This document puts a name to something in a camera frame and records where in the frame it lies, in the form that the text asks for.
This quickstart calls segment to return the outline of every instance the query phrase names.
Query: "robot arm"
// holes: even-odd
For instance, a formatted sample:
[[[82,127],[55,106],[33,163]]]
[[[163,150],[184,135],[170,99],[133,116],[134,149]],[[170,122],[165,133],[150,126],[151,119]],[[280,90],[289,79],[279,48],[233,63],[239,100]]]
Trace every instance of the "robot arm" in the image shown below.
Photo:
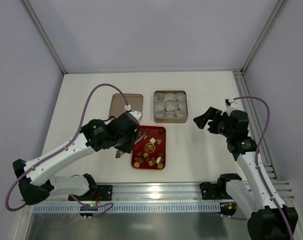
[[[34,205],[49,196],[57,195],[76,195],[82,199],[91,199],[97,193],[97,185],[91,175],[61,177],[54,174],[78,159],[101,149],[114,147],[123,153],[130,153],[140,131],[141,117],[140,112],[129,111],[108,124],[103,120],[93,119],[81,128],[79,135],[69,147],[64,146],[71,140],[36,159],[16,160],[12,165],[16,177],[19,178],[37,162],[65,148],[64,151],[41,163],[19,182],[19,190],[25,203]]]
[[[248,136],[248,114],[239,110],[234,100],[226,99],[226,106],[224,112],[210,107],[193,121],[203,129],[211,120],[208,122],[208,131],[227,138],[227,149],[244,172],[251,191],[248,191],[240,176],[233,173],[220,175],[217,180],[218,191],[221,191],[222,196],[230,196],[243,211],[252,240],[287,240],[289,233],[280,209],[292,232],[295,230],[298,214],[294,207],[286,206],[275,190],[259,153],[256,158],[257,145]]]

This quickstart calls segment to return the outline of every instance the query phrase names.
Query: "red tray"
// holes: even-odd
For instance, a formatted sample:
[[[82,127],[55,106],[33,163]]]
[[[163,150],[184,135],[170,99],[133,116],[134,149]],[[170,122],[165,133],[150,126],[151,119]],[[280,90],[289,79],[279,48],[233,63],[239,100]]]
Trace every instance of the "red tray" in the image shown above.
[[[166,166],[166,129],[162,126],[140,126],[140,132],[138,135],[142,136],[146,133],[146,137],[138,142],[132,151],[131,156],[131,166],[135,169],[152,169],[152,170],[163,170]],[[154,144],[150,143],[150,139],[154,138],[156,142]],[[163,154],[162,157],[162,168],[161,165],[154,163],[150,166],[149,161],[152,161],[152,158],[157,160],[160,157],[160,154]],[[135,163],[138,163],[138,158],[143,160],[143,163],[139,163],[139,167],[134,166]]]

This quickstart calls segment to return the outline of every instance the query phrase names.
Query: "tabletop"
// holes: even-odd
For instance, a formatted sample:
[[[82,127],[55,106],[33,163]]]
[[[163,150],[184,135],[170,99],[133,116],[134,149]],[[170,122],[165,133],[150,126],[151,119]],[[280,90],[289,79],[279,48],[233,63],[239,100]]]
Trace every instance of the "tabletop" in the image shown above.
[[[66,74],[43,154],[75,134],[89,93],[102,83],[113,84],[126,94],[143,95],[140,124],[166,128],[166,167],[162,170],[133,168],[130,154],[116,159],[116,150],[110,148],[79,159],[56,175],[88,173],[100,183],[211,182],[225,173],[238,173],[246,179],[227,150],[226,138],[210,134],[206,127],[198,129],[193,122],[194,117],[202,115],[209,107],[224,110],[226,98],[239,96],[232,71]],[[186,92],[186,123],[154,122],[153,96],[157,90]],[[83,124],[91,119],[107,119],[115,93],[111,87],[99,88],[91,98]]]

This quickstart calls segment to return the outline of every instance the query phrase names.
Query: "gray floor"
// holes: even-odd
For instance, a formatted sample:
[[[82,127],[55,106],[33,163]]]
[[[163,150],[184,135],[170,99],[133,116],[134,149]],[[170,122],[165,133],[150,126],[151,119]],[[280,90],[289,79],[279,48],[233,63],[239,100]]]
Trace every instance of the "gray floor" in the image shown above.
[[[33,214],[26,240],[250,240],[247,221],[218,213]]]

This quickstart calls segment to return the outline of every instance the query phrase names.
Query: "white wall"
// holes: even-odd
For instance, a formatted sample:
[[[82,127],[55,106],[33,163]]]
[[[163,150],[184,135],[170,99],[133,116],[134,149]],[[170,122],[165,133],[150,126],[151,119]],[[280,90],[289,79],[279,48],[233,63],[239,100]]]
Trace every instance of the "white wall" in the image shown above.
[[[68,72],[242,68],[277,0],[29,0]]]
[[[290,181],[303,219],[303,0],[288,1],[246,77],[251,94],[270,105],[277,173]],[[263,122],[265,112],[260,106]]]
[[[18,0],[0,0],[0,240],[13,238],[19,213],[5,209],[12,163],[40,155],[63,75]],[[18,207],[18,190],[10,204]]]

